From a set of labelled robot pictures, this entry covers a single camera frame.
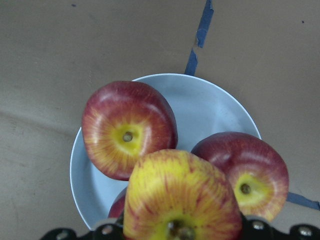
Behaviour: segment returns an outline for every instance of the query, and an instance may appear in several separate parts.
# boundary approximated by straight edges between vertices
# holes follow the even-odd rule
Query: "plate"
[[[228,92],[204,79],[178,73],[143,76],[133,81],[157,89],[174,112],[177,149],[191,151],[211,134],[236,131],[261,138],[246,109]],[[89,160],[79,129],[71,152],[70,184],[76,207],[90,230],[108,216],[116,196],[128,185],[103,175]]]

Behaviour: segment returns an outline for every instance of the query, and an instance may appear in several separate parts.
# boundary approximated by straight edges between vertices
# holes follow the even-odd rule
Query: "torn tape piece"
[[[293,193],[293,192],[289,192],[287,199],[288,202],[291,202],[293,204],[298,204],[304,207],[308,207],[311,209],[316,209],[320,211],[320,202],[319,201],[312,201],[307,199],[306,197]]]
[[[198,58],[194,49],[192,48],[189,55],[188,63],[186,64],[186,67],[185,67],[184,74],[194,76],[196,73],[197,65],[198,65]]]
[[[212,0],[206,0],[202,17],[199,23],[199,27],[198,27],[198,30],[196,31],[197,45],[200,48],[203,48],[205,45],[206,36],[209,30],[209,26],[210,26],[213,15],[214,15],[214,9],[212,6]]]

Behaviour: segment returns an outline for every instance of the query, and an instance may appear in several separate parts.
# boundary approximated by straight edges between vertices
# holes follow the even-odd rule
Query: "gray surface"
[[[0,239],[87,231],[69,181],[86,100],[111,81],[183,73],[204,3],[0,0]],[[290,190],[320,200],[320,2],[213,6],[196,76],[248,110]],[[300,222],[320,227],[320,212],[287,203],[272,224]]]

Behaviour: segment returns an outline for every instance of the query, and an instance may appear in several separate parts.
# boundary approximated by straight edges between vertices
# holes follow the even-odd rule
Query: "screw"
[[[299,233],[302,235],[302,236],[312,236],[312,231],[309,227],[307,226],[301,226],[298,228],[298,231]]]
[[[62,230],[62,232],[60,232],[57,236],[55,236],[56,240],[63,240],[66,239],[68,237],[68,232],[66,230]]]
[[[113,230],[114,228],[111,225],[106,225],[104,228],[102,228],[101,232],[103,235],[108,235],[112,233]]]
[[[252,226],[256,230],[263,230],[265,228],[265,225],[262,221],[253,221]]]

